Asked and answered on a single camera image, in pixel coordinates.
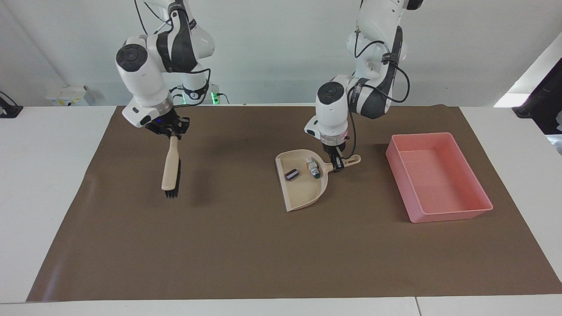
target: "pink plastic container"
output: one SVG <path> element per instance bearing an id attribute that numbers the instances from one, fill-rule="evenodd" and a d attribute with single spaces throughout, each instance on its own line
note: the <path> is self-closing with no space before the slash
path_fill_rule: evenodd
<path id="1" fill-rule="evenodd" d="M 412 223 L 469 219 L 493 209 L 450 133 L 394 135 L 387 158 Z"/>

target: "dustpan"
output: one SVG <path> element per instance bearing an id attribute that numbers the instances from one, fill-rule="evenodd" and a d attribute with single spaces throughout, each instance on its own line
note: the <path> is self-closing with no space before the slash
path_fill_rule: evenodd
<path id="1" fill-rule="evenodd" d="M 310 174 L 306 166 L 306 159 L 308 158 L 313 158 L 318 162 L 318 168 L 322 173 L 320 179 L 315 179 Z M 360 162 L 361 156 L 353 155 L 349 159 L 344 160 L 343 164 L 345 167 L 348 167 Z M 318 201 L 328 186 L 328 173 L 334 171 L 331 163 L 325 163 L 316 152 L 306 149 L 279 154 L 275 158 L 275 165 L 277 166 L 277 176 L 283 190 L 287 212 L 302 209 Z M 285 174 L 293 169 L 297 169 L 300 175 L 292 181 L 287 181 Z"/>

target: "brown mat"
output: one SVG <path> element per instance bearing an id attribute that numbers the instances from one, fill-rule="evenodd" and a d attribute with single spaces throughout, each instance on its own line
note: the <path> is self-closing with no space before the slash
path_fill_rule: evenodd
<path id="1" fill-rule="evenodd" d="M 560 294 L 546 260 L 457 108 L 357 118 L 363 162 L 286 213 L 277 154 L 320 142 L 312 107 L 180 110 L 180 197 L 160 190 L 167 139 L 118 109 L 28 301 Z M 384 155 L 391 135 L 451 132 L 495 209 L 409 223 Z"/>

